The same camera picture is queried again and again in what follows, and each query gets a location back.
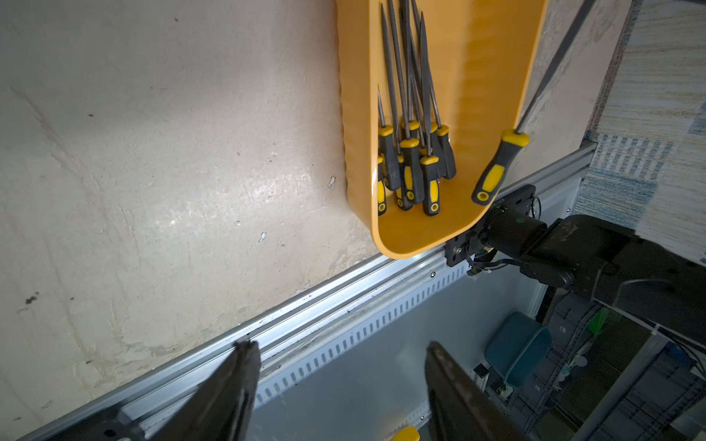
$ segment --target black cable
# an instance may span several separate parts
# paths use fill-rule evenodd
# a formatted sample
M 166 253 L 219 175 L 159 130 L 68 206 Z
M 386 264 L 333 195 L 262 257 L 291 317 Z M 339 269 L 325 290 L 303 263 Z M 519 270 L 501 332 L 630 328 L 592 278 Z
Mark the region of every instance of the black cable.
M 537 216 L 535 216 L 536 213 L 534 212 L 534 201 L 537 201 L 537 204 L 539 205 L 539 214 Z M 540 217 L 542 217 L 542 200 L 540 200 L 537 196 L 534 196 L 532 198 L 532 206 L 530 209 L 532 211 L 532 217 L 534 219 L 539 219 Z
M 662 334 L 665 334 L 665 332 L 664 332 L 665 329 L 664 329 L 664 328 L 660 327 L 660 328 L 659 328 L 659 331 L 660 331 Z M 694 352 L 693 349 L 691 349 L 690 347 L 686 346 L 685 344 L 680 343 L 679 340 L 682 340 L 681 338 L 677 337 L 676 335 L 674 335 L 674 334 L 671 333 L 671 332 L 670 332 L 669 334 L 670 334 L 670 335 L 669 335 L 668 337 L 674 342 L 674 344 L 676 344 L 676 345 L 679 347 L 679 349 L 681 349 L 687 356 L 689 356 L 689 357 L 691 357 L 692 359 L 694 359 L 694 361 L 696 362 L 696 369 L 701 373 L 701 375 L 703 375 L 704 378 L 706 378 L 706 368 L 704 368 L 704 363 L 701 361 L 701 357 L 699 357 L 699 356 Z
M 484 268 L 488 268 L 488 267 L 491 267 L 491 268 L 496 267 L 498 265 L 502 265 L 503 263 L 505 265 L 514 265 L 517 267 L 522 266 L 522 262 L 520 262 L 519 260 L 515 260 L 515 259 L 500 259 L 500 260 L 494 260 L 493 262 L 473 262 L 473 266 L 484 269 Z
M 499 269 L 501 269 L 501 268 L 504 268 L 504 267 L 506 267 L 506 266 L 508 266 L 507 263 L 502 264 L 502 265 L 500 265 L 499 267 L 487 268 L 487 270 L 488 270 L 488 271 L 495 271 L 495 270 L 499 270 Z

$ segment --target screwdriver handle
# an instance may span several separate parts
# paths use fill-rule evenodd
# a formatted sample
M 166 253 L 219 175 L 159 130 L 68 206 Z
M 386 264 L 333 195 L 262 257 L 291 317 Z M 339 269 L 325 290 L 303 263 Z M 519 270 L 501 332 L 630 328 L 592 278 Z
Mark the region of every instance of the screwdriver handle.
M 405 157 L 402 155 L 397 156 L 398 165 L 400 166 L 400 174 L 405 172 Z M 403 211 L 410 211 L 414 204 L 407 197 L 407 189 L 405 188 L 405 183 L 402 182 L 402 186 L 399 187 L 395 194 L 397 196 L 397 206 Z
M 378 129 L 378 154 L 383 157 L 383 182 L 385 187 L 395 191 L 400 187 L 400 168 L 395 157 L 395 146 L 393 145 L 393 127 L 384 126 Z
M 441 203 L 439 202 L 439 182 L 437 179 L 441 177 L 439 169 L 439 158 L 437 156 L 425 156 L 419 160 L 421 165 L 421 173 L 424 177 L 424 190 L 426 197 L 422 207 L 424 214 L 427 216 L 436 216 L 439 214 Z
M 436 137 L 439 141 L 439 153 L 437 155 L 443 155 L 444 159 L 445 173 L 443 173 L 443 177 L 453 179 L 456 176 L 456 158 L 453 155 L 451 143 L 448 141 L 448 126 L 441 124 L 441 127 L 436 132 Z
M 526 133 L 515 133 L 511 128 L 503 131 L 498 151 L 483 170 L 483 174 L 473 190 L 471 197 L 473 202 L 483 206 L 493 202 L 513 159 L 529 143 L 530 137 Z
M 424 201 L 424 177 L 421 175 L 419 164 L 419 140 L 406 139 L 400 143 L 400 147 L 405 160 L 402 180 L 405 182 L 407 197 L 412 204 L 421 204 Z
M 405 122 L 400 123 L 400 132 L 404 133 L 406 131 Z M 416 119 L 409 120 L 409 138 L 408 139 L 419 139 L 419 121 Z
M 439 143 L 437 128 L 438 126 L 436 125 L 436 123 L 431 123 L 431 133 L 429 134 L 429 142 L 431 143 L 431 154 L 439 158 L 439 162 L 436 165 L 436 168 L 438 169 L 439 178 L 441 178 L 446 174 L 446 158 L 443 155 L 441 144 Z M 421 155 L 429 156 L 429 152 L 423 151 Z
M 383 185 L 383 170 L 385 169 L 383 163 L 383 155 L 378 155 L 378 216 L 382 216 L 388 211 L 388 205 L 385 204 L 385 186 Z

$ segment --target blue container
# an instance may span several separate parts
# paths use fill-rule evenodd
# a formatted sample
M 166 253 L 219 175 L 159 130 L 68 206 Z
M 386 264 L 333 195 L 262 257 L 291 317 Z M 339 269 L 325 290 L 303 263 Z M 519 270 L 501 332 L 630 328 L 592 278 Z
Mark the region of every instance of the blue container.
M 522 313 L 505 319 L 485 350 L 485 358 L 505 383 L 519 389 L 547 355 L 553 340 L 549 329 Z

